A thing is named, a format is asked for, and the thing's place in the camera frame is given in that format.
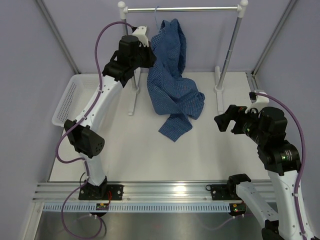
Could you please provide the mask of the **blue plaid shirt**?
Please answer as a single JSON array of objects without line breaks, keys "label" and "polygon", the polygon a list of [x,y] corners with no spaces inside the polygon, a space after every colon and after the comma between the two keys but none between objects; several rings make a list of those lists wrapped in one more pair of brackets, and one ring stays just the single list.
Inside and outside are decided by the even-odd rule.
[{"label": "blue plaid shirt", "polygon": [[176,142],[193,126],[205,106],[205,95],[194,80],[183,77],[187,40],[179,21],[163,20],[160,31],[151,39],[156,61],[148,71],[147,90],[154,111],[168,118],[159,132]]}]

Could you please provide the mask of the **aluminium mounting rail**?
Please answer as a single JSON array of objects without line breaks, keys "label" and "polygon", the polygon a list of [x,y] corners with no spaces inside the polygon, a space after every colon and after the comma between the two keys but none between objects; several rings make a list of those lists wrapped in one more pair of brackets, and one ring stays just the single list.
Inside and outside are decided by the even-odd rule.
[{"label": "aluminium mounting rail", "polygon": [[[110,182],[122,185],[122,203],[205,203],[212,196],[208,182]],[[80,184],[78,182],[38,183],[33,202],[63,202]]]}]

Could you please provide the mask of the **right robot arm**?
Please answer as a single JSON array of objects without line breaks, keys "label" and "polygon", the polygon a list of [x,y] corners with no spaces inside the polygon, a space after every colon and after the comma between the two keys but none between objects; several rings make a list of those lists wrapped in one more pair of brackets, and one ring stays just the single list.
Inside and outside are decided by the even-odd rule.
[{"label": "right robot arm", "polygon": [[257,192],[246,174],[228,178],[226,193],[240,198],[251,210],[261,226],[264,240],[315,240],[317,237],[308,224],[300,184],[302,172],[297,148],[286,140],[287,119],[284,112],[267,106],[261,111],[245,106],[230,105],[214,117],[220,132],[225,132],[234,121],[231,132],[244,134],[257,145],[257,154],[272,183],[277,211]]}]

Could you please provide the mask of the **aluminium frame post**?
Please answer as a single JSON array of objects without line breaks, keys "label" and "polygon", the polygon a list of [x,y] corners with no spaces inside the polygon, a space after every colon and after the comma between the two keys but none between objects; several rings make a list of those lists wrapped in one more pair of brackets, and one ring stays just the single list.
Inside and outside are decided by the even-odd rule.
[{"label": "aluminium frame post", "polygon": [[279,21],[277,22],[271,36],[269,37],[261,55],[258,58],[258,61],[256,62],[251,74],[253,77],[257,76],[257,73],[259,72],[261,66],[264,63],[264,60],[266,59],[267,55],[269,54],[271,48],[273,47],[273,44],[275,43],[278,35],[280,34],[282,28],[284,27],[285,23],[287,22],[289,16],[291,15],[292,11],[294,10],[296,4],[298,3],[298,0],[290,0],[288,4],[286,5]]},{"label": "aluminium frame post", "polygon": [[81,74],[81,71],[78,68],[78,66],[76,65],[76,62],[74,61],[74,59],[73,59],[73,57],[67,47],[50,11],[48,10],[45,2],[43,0],[35,0],[35,3],[37,5],[37,7],[39,8],[41,14],[45,18],[45,21],[47,22],[50,31],[54,35],[54,38],[57,41],[57,43],[58,43],[66,61],[68,62],[70,68],[72,69],[72,71],[74,72],[75,75]]}]

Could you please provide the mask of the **white and silver clothes rack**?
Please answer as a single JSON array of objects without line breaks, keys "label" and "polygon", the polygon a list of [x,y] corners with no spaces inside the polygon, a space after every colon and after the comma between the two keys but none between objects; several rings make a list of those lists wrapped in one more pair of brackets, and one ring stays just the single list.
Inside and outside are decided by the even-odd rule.
[{"label": "white and silver clothes rack", "polygon": [[[196,10],[199,11],[237,11],[238,17],[235,23],[235,27],[232,33],[231,41],[229,44],[228,52],[226,54],[226,59],[222,68],[222,73],[220,74],[220,69],[218,69],[219,81],[214,87],[217,95],[217,112],[222,114],[223,111],[223,80],[226,75],[226,68],[229,66],[229,61],[232,55],[233,47],[235,45],[236,37],[240,28],[242,18],[245,14],[245,9],[247,8],[249,2],[248,0],[241,0],[237,7],[172,7],[172,8],[160,8],[160,12],[188,12]],[[155,10],[150,8],[131,9],[123,1],[118,2],[118,8],[120,13],[120,24],[125,24],[124,35],[128,35],[129,23],[127,23],[127,13],[128,12],[154,12]],[[158,33],[154,35],[151,39],[147,37],[148,26],[138,26],[136,30],[133,30],[134,37],[137,37],[144,50],[150,51],[155,55],[155,65],[150,67],[147,77],[147,88],[149,91],[149,96],[154,108],[154,111],[158,115],[169,115],[173,116],[175,113],[175,107],[177,107],[178,114],[180,117],[187,117],[187,115],[193,119],[197,119],[202,110],[204,110],[204,93],[201,93],[194,80],[190,78],[183,77],[182,74],[186,68],[186,58],[187,58],[187,40],[177,19],[172,21],[163,20]],[[178,106],[178,100],[183,103],[187,103],[187,100],[183,100],[183,97],[191,97],[190,100],[195,100],[194,107],[191,107],[191,113],[187,113],[187,110],[182,110],[182,105]]]}]

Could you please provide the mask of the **white plastic basket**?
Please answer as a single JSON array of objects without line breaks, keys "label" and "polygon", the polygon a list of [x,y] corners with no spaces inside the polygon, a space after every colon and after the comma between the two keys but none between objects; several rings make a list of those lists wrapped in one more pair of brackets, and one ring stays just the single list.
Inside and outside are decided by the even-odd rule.
[{"label": "white plastic basket", "polygon": [[[84,117],[99,91],[98,74],[77,74],[71,77],[52,117],[52,124],[63,127],[66,120],[79,121]],[[88,116],[80,123],[98,132],[114,98],[123,89],[110,76],[102,78],[102,93]]]}]

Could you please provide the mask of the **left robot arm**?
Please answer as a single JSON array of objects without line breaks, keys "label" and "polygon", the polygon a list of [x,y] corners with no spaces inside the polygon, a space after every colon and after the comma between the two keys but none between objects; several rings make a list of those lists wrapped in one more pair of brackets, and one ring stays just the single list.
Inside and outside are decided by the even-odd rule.
[{"label": "left robot arm", "polygon": [[105,140],[98,129],[116,95],[135,75],[138,68],[150,68],[156,57],[148,37],[143,34],[124,35],[118,49],[99,75],[97,96],[93,96],[84,112],[75,120],[66,120],[64,129],[70,144],[84,159],[87,180],[79,190],[79,200],[121,200],[123,186],[108,184],[100,153]]}]

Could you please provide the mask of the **aluminium frame post left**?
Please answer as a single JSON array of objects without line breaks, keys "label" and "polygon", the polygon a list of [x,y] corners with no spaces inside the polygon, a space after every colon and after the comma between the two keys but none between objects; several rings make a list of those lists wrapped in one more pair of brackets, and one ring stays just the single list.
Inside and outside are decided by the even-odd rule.
[{"label": "aluminium frame post left", "polygon": [[39,8],[41,14],[45,18],[45,21],[47,22],[50,31],[54,35],[54,38],[57,41],[57,43],[58,43],[66,61],[68,62],[70,68],[72,69],[72,71],[74,72],[75,75],[81,74],[81,71],[78,68],[78,66],[76,65],[76,62],[74,61],[74,59],[73,59],[73,57],[67,47],[50,11],[48,10],[45,2],[43,0],[35,0],[35,3],[37,5],[37,7]]}]

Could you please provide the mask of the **light blue wire hanger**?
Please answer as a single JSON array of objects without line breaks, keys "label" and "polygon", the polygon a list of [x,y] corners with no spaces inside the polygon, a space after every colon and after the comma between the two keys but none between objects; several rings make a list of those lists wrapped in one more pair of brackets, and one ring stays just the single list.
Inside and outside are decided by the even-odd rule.
[{"label": "light blue wire hanger", "polygon": [[159,32],[160,31],[160,24],[158,23],[158,20],[157,20],[157,9],[159,8],[160,6],[157,5],[155,8],[154,8],[154,20],[155,20],[155,25],[156,25],[156,28],[157,28],[157,31]]}]

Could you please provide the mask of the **aluminium frame post right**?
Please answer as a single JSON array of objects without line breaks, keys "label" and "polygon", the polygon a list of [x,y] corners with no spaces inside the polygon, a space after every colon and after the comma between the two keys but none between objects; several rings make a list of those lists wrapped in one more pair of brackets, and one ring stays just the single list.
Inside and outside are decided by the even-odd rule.
[{"label": "aluminium frame post right", "polygon": [[275,43],[278,35],[280,34],[282,28],[284,27],[285,23],[287,22],[289,16],[291,15],[292,11],[294,10],[296,4],[298,3],[298,0],[290,0],[288,4],[286,5],[279,21],[277,22],[271,36],[269,37],[261,55],[258,58],[258,61],[256,62],[251,74],[253,77],[257,76],[257,73],[259,72],[261,66],[264,63],[264,60],[266,59],[267,55],[269,54],[271,48],[273,47],[273,44]]}]

